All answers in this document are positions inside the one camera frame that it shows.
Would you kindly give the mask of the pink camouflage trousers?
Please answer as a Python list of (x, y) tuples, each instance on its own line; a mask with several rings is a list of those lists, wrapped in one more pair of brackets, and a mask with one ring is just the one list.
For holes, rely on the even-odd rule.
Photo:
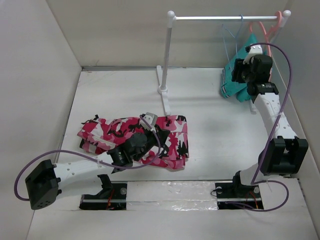
[(128, 158), (142, 164), (179, 170), (189, 158), (188, 124), (183, 115), (160, 116), (156, 133), (145, 129), (139, 117), (93, 119), (82, 124), (77, 136), (80, 148), (100, 155), (119, 150)]

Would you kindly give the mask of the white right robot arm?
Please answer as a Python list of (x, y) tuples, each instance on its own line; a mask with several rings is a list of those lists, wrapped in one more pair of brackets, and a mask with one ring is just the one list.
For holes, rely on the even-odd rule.
[(254, 182), (298, 173), (309, 148), (308, 141), (298, 137), (282, 110), (278, 88), (269, 81), (272, 66), (272, 58), (264, 54), (234, 62), (232, 81), (246, 84), (268, 133), (258, 162), (238, 171), (232, 179), (231, 191), (237, 197), (247, 194)]

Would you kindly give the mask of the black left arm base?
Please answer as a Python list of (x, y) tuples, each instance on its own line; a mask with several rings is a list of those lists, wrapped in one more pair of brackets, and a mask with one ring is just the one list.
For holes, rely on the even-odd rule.
[(81, 196), (79, 208), (86, 211), (122, 211), (127, 209), (128, 182), (116, 181), (113, 189), (104, 197), (85, 194)]

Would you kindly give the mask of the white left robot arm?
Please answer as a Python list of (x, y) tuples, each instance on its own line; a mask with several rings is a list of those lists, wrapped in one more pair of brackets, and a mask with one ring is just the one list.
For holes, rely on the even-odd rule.
[(133, 169), (134, 162), (153, 147), (161, 148), (169, 134), (169, 130), (145, 130), (95, 158), (84, 155), (82, 160), (56, 164), (41, 161), (25, 179), (31, 209), (40, 210), (71, 196), (110, 197), (114, 190), (110, 175)]

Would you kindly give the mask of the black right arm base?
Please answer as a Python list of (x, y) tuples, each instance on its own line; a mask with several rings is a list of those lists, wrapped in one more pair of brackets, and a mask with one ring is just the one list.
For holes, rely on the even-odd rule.
[(231, 181), (218, 181), (210, 194), (217, 199), (219, 210), (241, 208), (262, 210), (264, 208), (258, 185), (235, 189)]

